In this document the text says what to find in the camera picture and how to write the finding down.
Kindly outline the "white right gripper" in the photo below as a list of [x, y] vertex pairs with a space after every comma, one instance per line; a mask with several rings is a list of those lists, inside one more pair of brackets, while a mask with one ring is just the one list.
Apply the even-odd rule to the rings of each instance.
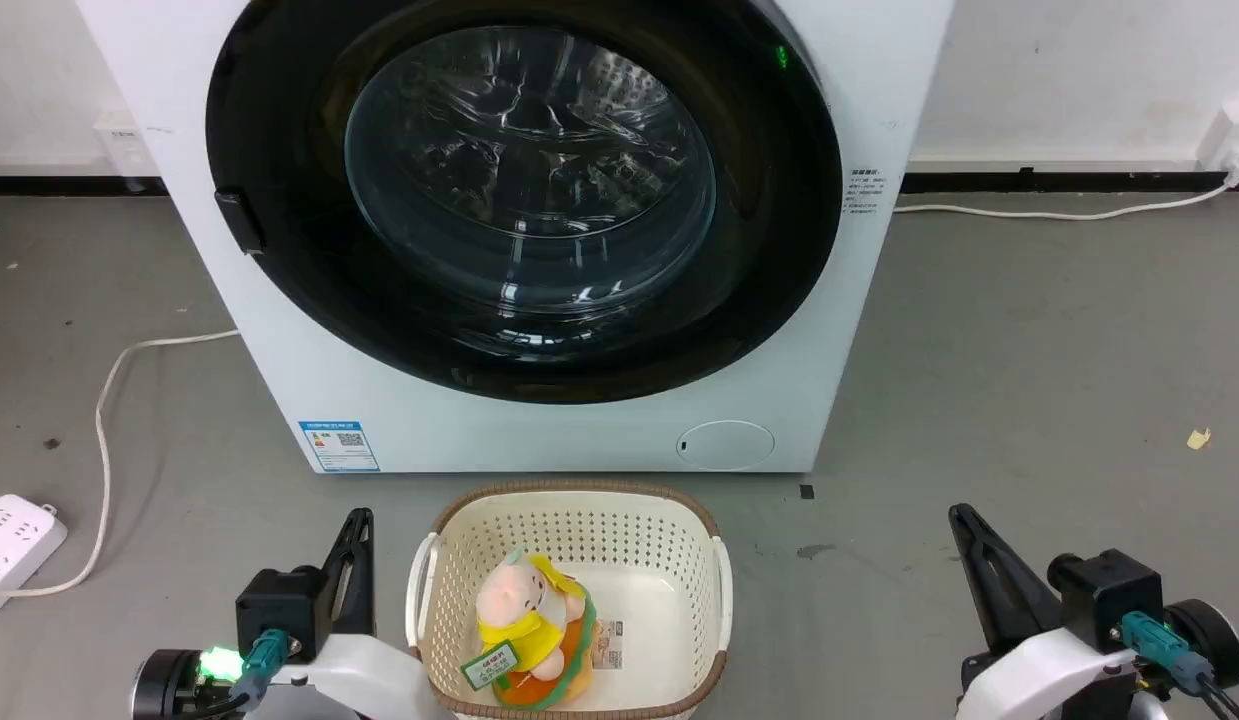
[[974, 506], [952, 506], [948, 519], [989, 651], [963, 665], [958, 719], [1062, 719], [1066, 701], [1095, 700], [1104, 689], [1118, 691], [1118, 680], [1136, 679], [1121, 630], [1106, 633], [1116, 651], [1094, 651], [1061, 628], [1052, 587]]

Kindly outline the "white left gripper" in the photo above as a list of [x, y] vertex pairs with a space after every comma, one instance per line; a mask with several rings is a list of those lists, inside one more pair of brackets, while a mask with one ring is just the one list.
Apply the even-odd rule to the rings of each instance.
[[421, 661], [375, 634], [375, 516], [344, 518], [325, 561], [330, 632], [309, 664], [284, 665], [266, 689], [268, 719], [453, 719]]

